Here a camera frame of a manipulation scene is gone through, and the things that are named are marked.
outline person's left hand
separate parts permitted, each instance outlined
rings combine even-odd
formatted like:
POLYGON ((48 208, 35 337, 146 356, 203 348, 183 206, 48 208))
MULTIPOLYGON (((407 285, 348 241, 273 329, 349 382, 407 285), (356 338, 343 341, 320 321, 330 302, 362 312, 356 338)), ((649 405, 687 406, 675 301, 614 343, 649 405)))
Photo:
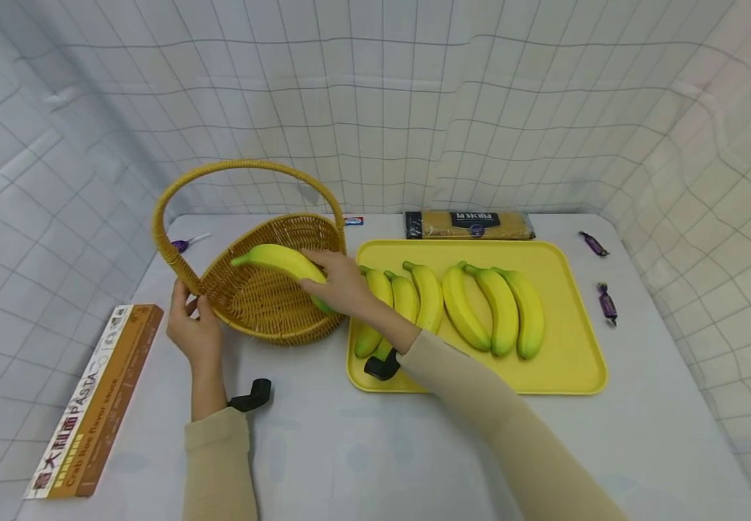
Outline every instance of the person's left hand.
POLYGON ((190 302, 190 290, 180 280, 173 284, 173 297, 167 318, 167 336, 187 357, 190 369, 221 370, 222 328, 204 295, 190 302), (190 315, 199 311, 199 318, 190 315))

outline black plastic bracket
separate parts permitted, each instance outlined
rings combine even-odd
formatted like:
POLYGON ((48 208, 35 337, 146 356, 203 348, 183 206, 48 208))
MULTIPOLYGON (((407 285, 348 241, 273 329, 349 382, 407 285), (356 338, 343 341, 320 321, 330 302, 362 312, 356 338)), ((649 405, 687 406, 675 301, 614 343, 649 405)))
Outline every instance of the black plastic bracket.
POLYGON ((364 372, 377 380, 386 382, 396 376, 401 367, 402 364, 396 360, 396 350, 393 349, 387 354, 384 362, 376 357, 367 358, 367 362, 364 364, 364 372))
POLYGON ((257 378, 251 384, 251 394, 244 396, 234 396, 228 401, 228 407, 233 407, 238 411, 248 412, 255 408, 262 407, 271 398, 271 380, 266 378, 257 378))

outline basket handle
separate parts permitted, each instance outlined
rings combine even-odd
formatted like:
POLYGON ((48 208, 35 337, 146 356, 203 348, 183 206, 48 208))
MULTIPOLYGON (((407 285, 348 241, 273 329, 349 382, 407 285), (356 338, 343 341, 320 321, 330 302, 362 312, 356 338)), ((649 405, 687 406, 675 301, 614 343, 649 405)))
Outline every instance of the basket handle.
POLYGON ((187 174, 179 177, 176 181, 173 181, 172 185, 167 187, 158 200, 156 201, 156 208, 153 210, 152 232, 153 240, 156 241, 156 248, 161 256, 165 258, 169 267, 173 268, 176 275, 179 276, 188 287, 190 292, 194 295, 201 295, 201 287, 199 282, 199 276, 190 268, 190 265, 184 261, 182 254, 178 249, 171 244, 167 237, 167 231, 165 230, 164 213, 167 208, 167 203, 173 197, 174 193, 179 191, 179 188, 187 185, 188 182, 207 174, 212 174, 215 171, 228 170, 228 169, 265 169, 280 171, 281 174, 287 174, 299 181, 305 182, 307 185, 315 188, 318 193, 326 199, 328 206, 332 208, 332 214, 335 216, 335 226, 338 229, 338 235, 341 236, 341 252, 347 253, 347 244, 344 241, 344 215, 341 213, 341 206, 338 205, 338 201, 332 192, 328 191, 320 181, 315 177, 311 177, 309 174, 304 174, 300 170, 295 170, 291 166, 271 163, 271 161, 262 161, 260 159, 229 159, 225 161, 217 161, 217 163, 206 164, 197 166, 197 168, 188 171, 187 174))

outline banana stem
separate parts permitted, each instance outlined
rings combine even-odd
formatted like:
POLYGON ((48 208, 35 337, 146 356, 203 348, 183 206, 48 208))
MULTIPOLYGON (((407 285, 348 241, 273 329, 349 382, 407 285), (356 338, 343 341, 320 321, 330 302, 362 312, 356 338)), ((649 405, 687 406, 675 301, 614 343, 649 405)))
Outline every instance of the banana stem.
POLYGON ((249 262, 248 255, 243 255, 242 257, 231 259, 231 265, 234 267, 242 266, 243 264, 248 264, 248 262, 249 262))

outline white tile wall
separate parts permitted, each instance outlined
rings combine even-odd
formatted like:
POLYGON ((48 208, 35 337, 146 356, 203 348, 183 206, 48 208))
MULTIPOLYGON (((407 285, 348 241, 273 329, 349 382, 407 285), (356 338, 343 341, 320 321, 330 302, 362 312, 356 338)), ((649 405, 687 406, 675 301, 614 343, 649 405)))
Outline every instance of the white tile wall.
POLYGON ((30 48, 40 33, 8 34, 0 29, 0 521, 16 516, 91 342, 154 254, 148 220, 168 179, 133 169, 140 157, 86 103, 37 103, 67 77, 12 65, 12 43, 30 48))
MULTIPOLYGON (((0 407, 36 401, 0 435, 44 438, 152 197, 269 158, 350 213, 612 220, 751 479, 751 0, 0 0, 0 43, 0 407)), ((168 218, 314 195, 229 172, 168 218)))

